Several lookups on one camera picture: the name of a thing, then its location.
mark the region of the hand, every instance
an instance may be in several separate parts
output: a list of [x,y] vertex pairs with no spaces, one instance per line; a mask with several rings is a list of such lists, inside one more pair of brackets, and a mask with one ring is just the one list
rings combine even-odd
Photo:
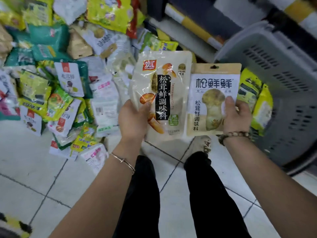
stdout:
[[249,105],[240,100],[237,100],[235,104],[231,96],[226,98],[225,104],[224,134],[235,131],[249,132],[252,121]]
[[147,118],[150,114],[151,102],[147,102],[136,110],[129,99],[119,113],[119,126],[123,139],[142,141],[147,130]]

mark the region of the person's left hand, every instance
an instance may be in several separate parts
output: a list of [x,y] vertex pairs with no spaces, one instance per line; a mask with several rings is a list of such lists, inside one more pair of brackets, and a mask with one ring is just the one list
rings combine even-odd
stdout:
[[151,102],[147,102],[136,110],[129,99],[119,113],[119,127],[123,139],[142,141],[147,130],[147,119],[150,114]]

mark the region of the person's right arm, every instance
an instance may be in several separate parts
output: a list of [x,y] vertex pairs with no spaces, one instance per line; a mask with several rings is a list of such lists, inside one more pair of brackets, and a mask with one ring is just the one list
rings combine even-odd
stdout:
[[[249,131],[252,115],[246,103],[226,99],[224,133]],[[232,159],[282,238],[317,237],[317,197],[284,173],[249,139],[224,140]]]

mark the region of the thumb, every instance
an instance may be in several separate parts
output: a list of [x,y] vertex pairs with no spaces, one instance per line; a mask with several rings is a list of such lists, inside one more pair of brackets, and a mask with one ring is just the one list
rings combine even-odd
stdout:
[[233,116],[237,113],[235,101],[233,100],[232,96],[226,97],[225,105],[226,116]]
[[151,105],[152,103],[151,102],[146,102],[145,104],[143,104],[141,106],[141,108],[139,109],[139,113],[141,115],[144,115],[144,116],[148,116],[149,115],[149,112],[150,112],[150,109],[151,109]]

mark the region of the black pants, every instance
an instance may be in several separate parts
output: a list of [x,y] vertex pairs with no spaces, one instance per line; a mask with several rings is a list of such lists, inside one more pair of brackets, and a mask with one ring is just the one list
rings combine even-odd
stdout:
[[[211,167],[196,152],[184,164],[197,238],[250,237],[243,217]],[[159,237],[159,188],[151,160],[138,156],[113,237]]]

